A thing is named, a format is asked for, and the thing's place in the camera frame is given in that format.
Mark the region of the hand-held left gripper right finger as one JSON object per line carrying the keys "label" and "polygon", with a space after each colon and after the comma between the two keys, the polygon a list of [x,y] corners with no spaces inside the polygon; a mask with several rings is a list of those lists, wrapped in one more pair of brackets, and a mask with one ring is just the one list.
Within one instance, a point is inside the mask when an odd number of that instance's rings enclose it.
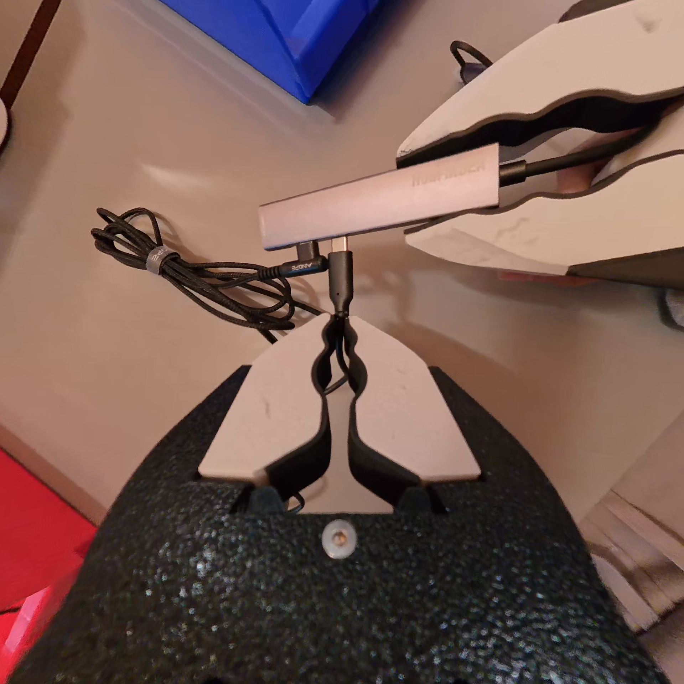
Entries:
{"label": "hand-held left gripper right finger", "polygon": [[384,501],[409,488],[480,478],[481,468],[429,366],[359,317],[345,322],[350,471]]}

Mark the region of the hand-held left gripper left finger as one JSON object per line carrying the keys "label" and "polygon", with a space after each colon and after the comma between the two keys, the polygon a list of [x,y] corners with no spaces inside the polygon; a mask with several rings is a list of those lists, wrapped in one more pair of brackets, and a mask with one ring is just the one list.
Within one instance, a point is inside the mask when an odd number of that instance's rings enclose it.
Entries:
{"label": "hand-held left gripper left finger", "polygon": [[200,466],[207,480],[271,486],[295,495],[330,464],[327,389],[335,328],[330,314],[291,331],[249,367]]}

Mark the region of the red plastic bin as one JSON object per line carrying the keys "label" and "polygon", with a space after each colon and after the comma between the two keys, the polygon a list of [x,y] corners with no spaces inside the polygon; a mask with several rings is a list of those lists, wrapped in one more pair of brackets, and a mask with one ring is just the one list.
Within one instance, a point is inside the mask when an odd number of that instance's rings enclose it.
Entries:
{"label": "red plastic bin", "polygon": [[96,527],[1,452],[1,612],[78,570]]}

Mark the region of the grey usb hub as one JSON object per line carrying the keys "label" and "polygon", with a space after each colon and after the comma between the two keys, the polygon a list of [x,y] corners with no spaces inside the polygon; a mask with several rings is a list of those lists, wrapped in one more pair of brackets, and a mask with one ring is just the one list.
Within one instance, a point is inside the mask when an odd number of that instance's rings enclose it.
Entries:
{"label": "grey usb hub", "polygon": [[259,208],[266,251],[401,227],[499,201],[499,145],[490,144]]}

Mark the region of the blue plastic bin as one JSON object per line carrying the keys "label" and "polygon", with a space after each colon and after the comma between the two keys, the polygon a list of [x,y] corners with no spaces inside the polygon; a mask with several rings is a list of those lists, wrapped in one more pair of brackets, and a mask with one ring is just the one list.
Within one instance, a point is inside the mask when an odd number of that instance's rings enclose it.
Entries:
{"label": "blue plastic bin", "polygon": [[162,1],[307,105],[384,1]]}

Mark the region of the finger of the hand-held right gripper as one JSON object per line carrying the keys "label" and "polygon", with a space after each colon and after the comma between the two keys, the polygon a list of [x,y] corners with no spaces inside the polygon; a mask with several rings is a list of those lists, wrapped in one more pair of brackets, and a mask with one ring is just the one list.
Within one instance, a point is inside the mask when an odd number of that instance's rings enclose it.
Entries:
{"label": "finger of the hand-held right gripper", "polygon": [[562,129],[635,129],[682,96],[682,1],[580,1],[463,85],[399,146],[396,164]]}
{"label": "finger of the hand-held right gripper", "polygon": [[683,147],[658,149],[583,192],[535,193],[405,239],[460,265],[682,290]]}

